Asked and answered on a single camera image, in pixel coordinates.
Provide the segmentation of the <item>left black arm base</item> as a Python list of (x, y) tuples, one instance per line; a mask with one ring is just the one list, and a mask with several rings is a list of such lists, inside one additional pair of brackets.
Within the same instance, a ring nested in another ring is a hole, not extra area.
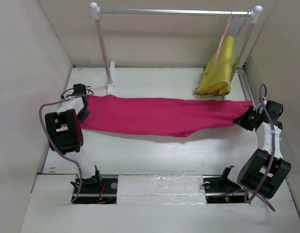
[(70, 182), (74, 188), (71, 202), (73, 204), (116, 204), (118, 175), (101, 175), (97, 167), (95, 174), (87, 179), (76, 178)]

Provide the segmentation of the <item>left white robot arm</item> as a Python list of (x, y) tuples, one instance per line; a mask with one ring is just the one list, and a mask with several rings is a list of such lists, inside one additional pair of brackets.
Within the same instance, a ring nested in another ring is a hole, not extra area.
[(61, 107), (46, 113), (42, 117), (44, 129), (51, 150), (59, 153), (70, 162), (77, 165), (80, 178), (72, 184), (75, 187), (86, 187), (91, 192), (98, 192), (102, 188), (102, 178), (98, 168), (90, 169), (84, 158), (78, 153), (84, 144), (84, 137), (80, 124), (89, 116), (89, 96), (93, 95), (90, 86), (78, 83), (61, 95)]

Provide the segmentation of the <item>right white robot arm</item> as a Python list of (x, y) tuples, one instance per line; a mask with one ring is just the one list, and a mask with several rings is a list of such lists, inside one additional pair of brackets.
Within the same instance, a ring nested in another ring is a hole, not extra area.
[(238, 183), (265, 199), (272, 198), (291, 170), (291, 164), (282, 158), (280, 134), (282, 123), (278, 121), (283, 105), (267, 100), (258, 108), (249, 109), (233, 122), (249, 131), (255, 131), (258, 146), (240, 170), (237, 180), (227, 174), (219, 179), (220, 188), (232, 190)]

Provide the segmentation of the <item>pink trousers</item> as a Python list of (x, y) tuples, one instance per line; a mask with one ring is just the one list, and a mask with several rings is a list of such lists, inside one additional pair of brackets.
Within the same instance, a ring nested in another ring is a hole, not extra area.
[(232, 126), (251, 106), (251, 101), (91, 96), (90, 114), (80, 125), (90, 131), (188, 137)]

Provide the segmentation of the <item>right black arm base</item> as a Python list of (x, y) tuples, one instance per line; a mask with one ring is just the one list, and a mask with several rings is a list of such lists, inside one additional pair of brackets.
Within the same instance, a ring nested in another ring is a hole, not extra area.
[(245, 192), (228, 176), (234, 166), (226, 167), (221, 175), (203, 175), (200, 190), (205, 193), (206, 204), (245, 203)]

